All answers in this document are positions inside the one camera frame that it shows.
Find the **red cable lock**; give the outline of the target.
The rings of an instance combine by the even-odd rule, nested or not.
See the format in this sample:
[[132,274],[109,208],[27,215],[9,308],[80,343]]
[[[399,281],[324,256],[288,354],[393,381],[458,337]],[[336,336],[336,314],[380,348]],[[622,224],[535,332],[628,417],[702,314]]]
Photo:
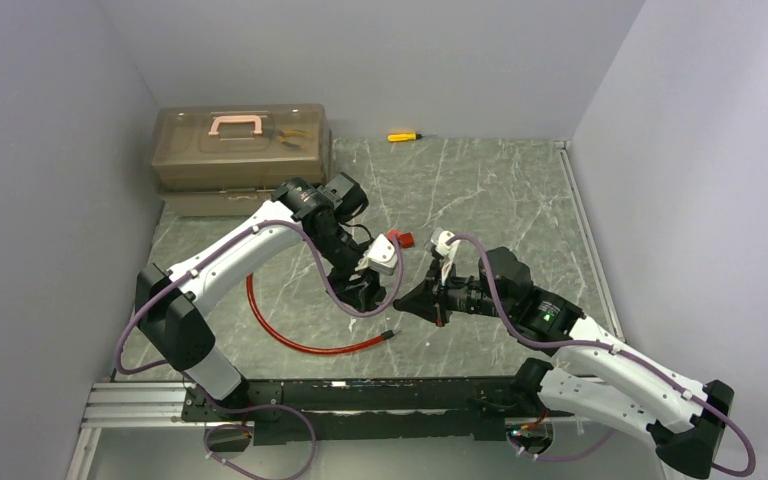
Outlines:
[[338,355],[353,354],[359,351],[370,349],[384,342],[387,342],[393,339],[394,337],[396,337],[399,333],[397,329],[386,330],[373,338],[364,340],[362,342],[354,343],[347,346],[340,346],[340,347],[321,348],[321,347],[312,347],[312,346],[304,345],[304,344],[295,342],[285,337],[284,335],[282,335],[263,316],[263,314],[259,309],[256,297],[255,297],[254,278],[252,274],[249,274],[246,277],[245,287],[246,287],[246,295],[247,295],[247,301],[248,301],[249,307],[251,309],[251,312],[254,318],[257,320],[261,328],[267,334],[269,334],[274,340],[278,341],[285,347],[288,347],[300,353],[304,353],[307,355],[315,355],[315,356],[338,356]]

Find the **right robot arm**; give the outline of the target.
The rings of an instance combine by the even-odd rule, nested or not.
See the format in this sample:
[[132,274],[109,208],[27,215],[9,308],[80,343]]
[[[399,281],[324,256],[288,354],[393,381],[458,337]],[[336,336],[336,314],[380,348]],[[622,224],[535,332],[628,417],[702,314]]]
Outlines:
[[574,303],[535,286],[529,267],[505,247],[489,250],[478,272],[458,277],[435,254],[425,279],[394,307],[442,327],[453,312],[497,316],[497,291],[513,328],[550,345],[548,361],[529,359],[515,375],[510,392],[517,407],[595,420],[653,447],[685,476],[709,478],[731,387],[685,377],[624,344]]

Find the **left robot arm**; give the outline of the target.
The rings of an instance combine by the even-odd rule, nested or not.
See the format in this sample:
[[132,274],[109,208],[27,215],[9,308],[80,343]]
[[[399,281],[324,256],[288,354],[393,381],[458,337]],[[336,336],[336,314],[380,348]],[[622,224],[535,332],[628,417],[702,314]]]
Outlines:
[[278,186],[241,225],[193,257],[167,269],[146,266],[137,277],[134,313],[162,361],[189,377],[219,405],[249,404],[249,382],[221,352],[206,316],[235,286],[279,253],[303,242],[313,254],[328,296],[356,318],[393,301],[380,283],[402,274],[395,235],[358,242],[348,222],[368,206],[360,184],[340,173],[326,184],[300,177]]

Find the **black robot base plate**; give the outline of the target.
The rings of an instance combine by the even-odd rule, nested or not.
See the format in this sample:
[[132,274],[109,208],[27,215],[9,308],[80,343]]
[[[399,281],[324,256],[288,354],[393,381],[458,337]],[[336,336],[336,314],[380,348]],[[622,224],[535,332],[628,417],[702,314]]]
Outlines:
[[303,441],[468,437],[502,441],[509,430],[545,415],[536,399],[517,394],[511,376],[252,380],[256,411],[212,406],[185,391],[188,424],[246,421],[257,446]]

